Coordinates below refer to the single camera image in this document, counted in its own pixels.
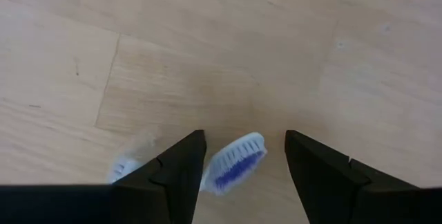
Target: wood grain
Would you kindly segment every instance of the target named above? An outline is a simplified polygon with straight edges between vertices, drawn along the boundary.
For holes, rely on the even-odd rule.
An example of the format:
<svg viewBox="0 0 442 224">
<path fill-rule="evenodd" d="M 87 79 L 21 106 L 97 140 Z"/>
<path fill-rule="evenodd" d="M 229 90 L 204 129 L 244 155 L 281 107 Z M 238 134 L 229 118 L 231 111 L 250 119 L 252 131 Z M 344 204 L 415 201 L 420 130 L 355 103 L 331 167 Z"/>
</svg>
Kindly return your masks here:
<svg viewBox="0 0 442 224">
<path fill-rule="evenodd" d="M 207 157 L 259 131 L 262 166 L 202 194 L 195 223 L 306 223 L 283 153 L 296 129 L 440 186 L 440 2 L 0 0 L 1 181 L 98 182 L 140 129 L 165 148 L 204 128 Z"/>
</svg>

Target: blue bristles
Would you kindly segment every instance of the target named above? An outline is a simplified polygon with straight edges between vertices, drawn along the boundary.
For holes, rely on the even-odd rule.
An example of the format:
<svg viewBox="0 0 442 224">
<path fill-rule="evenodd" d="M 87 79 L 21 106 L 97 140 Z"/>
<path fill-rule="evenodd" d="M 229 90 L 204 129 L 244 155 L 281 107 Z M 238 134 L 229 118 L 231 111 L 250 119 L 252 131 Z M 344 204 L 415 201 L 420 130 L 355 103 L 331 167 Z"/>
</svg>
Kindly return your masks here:
<svg viewBox="0 0 442 224">
<path fill-rule="evenodd" d="M 264 137 L 250 133 L 216 153 L 203 173 L 200 190 L 227 193 L 244 181 L 267 153 Z"/>
<path fill-rule="evenodd" d="M 250 168 L 253 168 L 256 165 L 261 157 L 264 155 L 262 151 L 257 153 L 253 153 L 250 156 L 244 158 L 240 162 L 236 163 L 229 171 L 227 171 L 224 175 L 216 178 L 215 184 L 218 188 L 224 188 L 225 185 L 228 185 L 231 181 L 237 180 L 239 177 L 243 175 L 244 172 L 248 171 Z"/>
</svg>

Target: white bristles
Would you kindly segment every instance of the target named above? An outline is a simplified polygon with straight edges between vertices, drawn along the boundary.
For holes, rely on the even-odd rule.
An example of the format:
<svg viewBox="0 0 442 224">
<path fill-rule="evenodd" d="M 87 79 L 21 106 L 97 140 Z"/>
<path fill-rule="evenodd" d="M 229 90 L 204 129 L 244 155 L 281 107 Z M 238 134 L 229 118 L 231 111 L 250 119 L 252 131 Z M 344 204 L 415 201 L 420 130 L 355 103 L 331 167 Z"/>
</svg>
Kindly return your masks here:
<svg viewBox="0 0 442 224">
<path fill-rule="evenodd" d="M 264 137 L 259 133 L 249 133 L 233 141 L 212 157 L 202 175 L 200 191 L 206 190 L 217 195 L 227 193 L 233 186 L 240 184 L 253 172 L 266 153 Z M 219 183 L 217 184 L 217 179 L 226 176 L 235 165 L 251 156 L 255 156 L 255 160 L 241 169 L 240 176 L 235 177 L 234 180 L 228 180 L 222 186 Z"/>
</svg>

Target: wooden floor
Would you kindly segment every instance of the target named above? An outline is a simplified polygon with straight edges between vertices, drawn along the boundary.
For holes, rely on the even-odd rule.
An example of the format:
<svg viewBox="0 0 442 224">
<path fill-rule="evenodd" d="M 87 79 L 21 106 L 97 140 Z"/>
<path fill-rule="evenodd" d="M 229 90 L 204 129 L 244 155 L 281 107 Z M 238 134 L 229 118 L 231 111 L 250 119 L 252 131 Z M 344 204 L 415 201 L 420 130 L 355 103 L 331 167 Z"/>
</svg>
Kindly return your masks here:
<svg viewBox="0 0 442 224">
<path fill-rule="evenodd" d="M 442 0 L 0 0 L 0 183 L 100 183 L 140 130 L 208 157 L 269 154 L 195 223 L 307 223 L 283 153 L 301 131 L 442 185 Z"/>
</svg>

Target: light wood surface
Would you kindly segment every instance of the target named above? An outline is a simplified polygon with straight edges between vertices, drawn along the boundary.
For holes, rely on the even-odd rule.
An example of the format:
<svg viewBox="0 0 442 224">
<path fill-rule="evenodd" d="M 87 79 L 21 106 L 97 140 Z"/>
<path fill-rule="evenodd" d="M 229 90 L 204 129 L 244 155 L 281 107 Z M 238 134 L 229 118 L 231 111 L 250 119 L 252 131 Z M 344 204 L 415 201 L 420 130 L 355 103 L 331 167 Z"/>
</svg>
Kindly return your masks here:
<svg viewBox="0 0 442 224">
<path fill-rule="evenodd" d="M 269 155 L 195 223 L 307 223 L 296 129 L 442 185 L 442 0 L 0 0 L 0 183 L 103 182 L 140 130 L 259 131 Z"/>
</svg>

